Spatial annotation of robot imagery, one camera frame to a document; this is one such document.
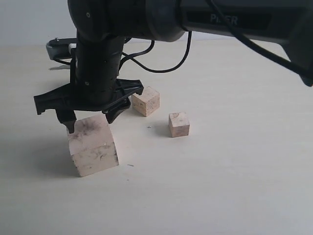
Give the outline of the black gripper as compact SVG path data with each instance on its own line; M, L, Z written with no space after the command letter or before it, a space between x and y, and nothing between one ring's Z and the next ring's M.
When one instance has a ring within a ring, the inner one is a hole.
M58 121L74 133L74 111L102 112L108 123L130 108L129 97L142 94L140 80L119 79L124 37L90 43L77 39L70 65L70 82L34 97L37 114L56 110Z

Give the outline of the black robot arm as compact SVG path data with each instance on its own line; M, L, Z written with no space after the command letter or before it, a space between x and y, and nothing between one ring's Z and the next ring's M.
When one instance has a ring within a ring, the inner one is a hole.
M34 97L38 114L54 110L74 132L76 111L102 112L112 123L142 94L138 80L119 79L132 38L174 42L184 33L232 36L313 84L310 0L69 0L75 38L46 44L51 60L69 64L70 82Z

